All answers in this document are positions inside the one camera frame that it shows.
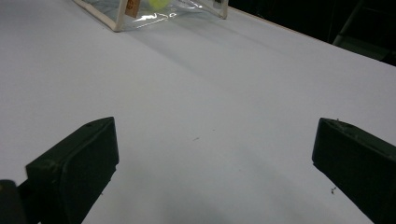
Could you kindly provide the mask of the clear plastic bag beige trim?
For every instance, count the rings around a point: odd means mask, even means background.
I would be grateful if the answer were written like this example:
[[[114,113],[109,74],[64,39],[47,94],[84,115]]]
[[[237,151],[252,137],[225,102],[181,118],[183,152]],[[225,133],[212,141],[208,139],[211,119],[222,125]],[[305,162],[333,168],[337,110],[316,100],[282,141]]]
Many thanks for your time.
[[[181,15],[209,14],[227,18],[229,0],[171,0],[155,10],[149,0],[73,0],[113,32],[138,29]]]

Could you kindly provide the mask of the black folding chair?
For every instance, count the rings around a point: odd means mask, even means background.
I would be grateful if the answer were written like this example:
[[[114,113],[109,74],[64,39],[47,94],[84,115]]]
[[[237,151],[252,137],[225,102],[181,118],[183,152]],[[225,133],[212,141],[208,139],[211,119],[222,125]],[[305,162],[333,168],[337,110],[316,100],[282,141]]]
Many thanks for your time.
[[[334,0],[329,41],[396,66],[396,0]]]

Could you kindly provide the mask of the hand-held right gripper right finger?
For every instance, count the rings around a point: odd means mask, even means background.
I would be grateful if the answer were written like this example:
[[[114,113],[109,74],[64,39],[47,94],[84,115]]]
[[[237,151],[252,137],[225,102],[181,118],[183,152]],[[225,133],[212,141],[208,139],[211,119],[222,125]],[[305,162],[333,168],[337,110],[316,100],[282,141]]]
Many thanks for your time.
[[[321,118],[312,161],[374,224],[396,224],[396,146]]]

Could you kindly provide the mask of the yellow shuttlecock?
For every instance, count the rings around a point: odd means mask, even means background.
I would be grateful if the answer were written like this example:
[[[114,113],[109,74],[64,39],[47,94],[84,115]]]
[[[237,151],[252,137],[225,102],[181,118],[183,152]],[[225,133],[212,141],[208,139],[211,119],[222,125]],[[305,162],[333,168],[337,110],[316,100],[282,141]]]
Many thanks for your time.
[[[149,5],[155,9],[159,10],[169,5],[171,0],[148,0]]]

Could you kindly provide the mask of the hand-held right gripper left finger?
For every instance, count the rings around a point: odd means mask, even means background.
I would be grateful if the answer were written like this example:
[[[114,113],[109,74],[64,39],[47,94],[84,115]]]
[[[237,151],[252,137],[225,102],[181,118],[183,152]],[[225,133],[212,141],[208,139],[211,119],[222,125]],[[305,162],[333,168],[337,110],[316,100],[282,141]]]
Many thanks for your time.
[[[81,224],[119,163],[115,120],[91,121],[26,165],[29,224]]]

